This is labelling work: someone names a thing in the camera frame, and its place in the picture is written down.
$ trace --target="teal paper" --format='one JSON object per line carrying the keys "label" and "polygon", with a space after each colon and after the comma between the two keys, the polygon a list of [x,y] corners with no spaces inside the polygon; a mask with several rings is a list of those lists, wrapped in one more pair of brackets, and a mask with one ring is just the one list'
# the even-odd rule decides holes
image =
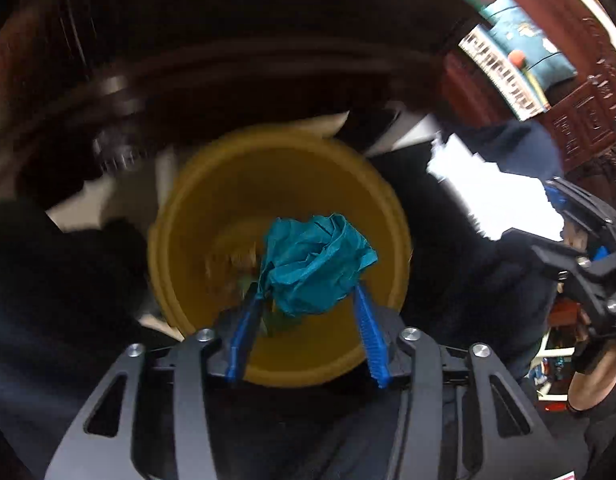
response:
{"label": "teal paper", "polygon": [[265,238],[259,296],[291,317],[323,314],[357,285],[377,253],[343,215],[278,218]]}

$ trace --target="person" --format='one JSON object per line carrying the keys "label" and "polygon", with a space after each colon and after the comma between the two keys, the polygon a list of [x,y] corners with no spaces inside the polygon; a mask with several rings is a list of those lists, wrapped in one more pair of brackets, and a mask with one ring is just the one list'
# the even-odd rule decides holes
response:
{"label": "person", "polygon": [[575,372],[568,388],[568,411],[587,421],[585,478],[611,478],[616,474],[616,340],[607,343],[590,374]]}
{"label": "person", "polygon": [[[539,178],[561,172],[548,134],[535,124],[460,134],[502,171]],[[403,319],[440,344],[489,344],[523,383],[556,284],[502,260],[495,242],[471,232],[436,181],[425,171],[413,174],[414,153],[395,152],[400,163],[373,160],[395,187],[411,232],[419,234]],[[148,290],[145,250],[125,221],[63,233],[33,204],[0,204],[0,431],[33,478],[43,478],[73,417],[124,348],[174,344],[132,315]],[[589,409],[601,394],[593,391],[578,390],[573,409]],[[219,477],[383,479],[399,402],[398,392],[377,390],[363,365],[312,388],[213,388],[207,415]],[[445,423],[456,427],[451,417]],[[456,435],[447,434],[442,479],[454,478],[456,468]],[[148,458],[137,466],[144,473],[168,478],[167,464],[150,460],[155,453],[142,455]]]}

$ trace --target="white paper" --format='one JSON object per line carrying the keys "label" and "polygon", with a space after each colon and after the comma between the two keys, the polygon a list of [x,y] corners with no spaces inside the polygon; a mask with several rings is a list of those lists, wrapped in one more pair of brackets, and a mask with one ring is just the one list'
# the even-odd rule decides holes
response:
{"label": "white paper", "polygon": [[502,173],[495,163],[473,155],[456,135],[445,144],[435,140],[427,172],[453,188],[478,231],[490,240],[499,240],[512,228],[563,239],[563,217],[538,178]]}

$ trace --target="teal cushion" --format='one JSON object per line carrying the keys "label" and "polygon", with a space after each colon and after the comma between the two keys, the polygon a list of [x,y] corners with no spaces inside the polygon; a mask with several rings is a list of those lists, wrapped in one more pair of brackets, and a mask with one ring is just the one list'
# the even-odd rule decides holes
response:
{"label": "teal cushion", "polygon": [[506,53],[523,51],[529,72],[544,91],[577,75],[568,58],[514,0],[497,0],[486,7],[485,14],[494,23],[490,29],[492,39]]}

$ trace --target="wooden furniture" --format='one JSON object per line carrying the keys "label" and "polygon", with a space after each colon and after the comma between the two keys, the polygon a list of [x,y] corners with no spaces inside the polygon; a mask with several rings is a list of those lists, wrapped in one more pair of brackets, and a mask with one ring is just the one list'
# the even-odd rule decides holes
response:
{"label": "wooden furniture", "polygon": [[[560,147],[568,172],[616,143],[616,51],[580,0],[515,1],[578,70],[575,80],[547,92],[552,108],[536,118]],[[463,53],[449,55],[446,71],[443,94],[462,120],[480,125],[513,117]]]}
{"label": "wooden furniture", "polygon": [[0,32],[0,197],[49,208],[248,124],[432,108],[479,20],[463,0],[22,0]]}

